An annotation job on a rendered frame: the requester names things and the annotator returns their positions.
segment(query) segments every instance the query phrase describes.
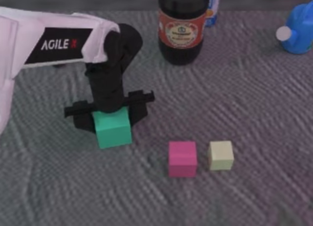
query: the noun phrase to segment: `green cube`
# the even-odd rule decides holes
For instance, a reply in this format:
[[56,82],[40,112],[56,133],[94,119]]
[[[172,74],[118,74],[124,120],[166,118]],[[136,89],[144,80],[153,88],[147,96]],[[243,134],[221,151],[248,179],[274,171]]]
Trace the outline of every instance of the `green cube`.
[[114,113],[94,112],[92,115],[100,149],[132,143],[127,107]]

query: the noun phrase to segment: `table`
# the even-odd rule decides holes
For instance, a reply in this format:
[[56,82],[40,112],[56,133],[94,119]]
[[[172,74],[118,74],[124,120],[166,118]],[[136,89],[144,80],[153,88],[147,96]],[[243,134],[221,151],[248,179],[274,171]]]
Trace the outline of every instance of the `table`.
[[[287,12],[221,12],[192,65],[157,47],[157,12],[89,12],[129,23],[144,46],[125,93],[153,90],[132,145],[99,150],[63,108],[91,100],[84,64],[23,70],[0,138],[1,226],[313,225],[313,55],[275,39]],[[170,140],[197,142],[194,179],[167,177]],[[210,141],[231,140],[230,172]]]

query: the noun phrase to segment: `pink cube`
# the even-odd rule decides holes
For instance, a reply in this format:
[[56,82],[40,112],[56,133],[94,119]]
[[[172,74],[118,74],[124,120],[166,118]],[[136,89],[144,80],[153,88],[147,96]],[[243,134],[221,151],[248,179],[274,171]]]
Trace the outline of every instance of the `pink cube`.
[[194,177],[197,171],[196,143],[171,141],[169,143],[169,176]]

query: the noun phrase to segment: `cube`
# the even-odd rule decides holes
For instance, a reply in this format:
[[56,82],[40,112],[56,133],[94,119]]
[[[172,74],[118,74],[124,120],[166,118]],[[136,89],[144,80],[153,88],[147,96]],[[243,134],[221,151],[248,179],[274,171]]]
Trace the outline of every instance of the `cube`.
[[231,170],[234,154],[231,141],[210,142],[209,163],[211,171]]
[[192,141],[169,142],[169,176],[191,178],[197,171],[196,143]]
[[127,107],[114,113],[94,112],[92,115],[100,149],[132,143]]

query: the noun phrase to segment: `tan block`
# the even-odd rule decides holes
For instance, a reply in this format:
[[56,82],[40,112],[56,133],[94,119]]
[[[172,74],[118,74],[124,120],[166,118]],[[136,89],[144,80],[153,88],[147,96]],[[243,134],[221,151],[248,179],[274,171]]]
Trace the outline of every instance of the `tan block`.
[[231,141],[210,142],[208,155],[211,171],[231,170],[234,163]]

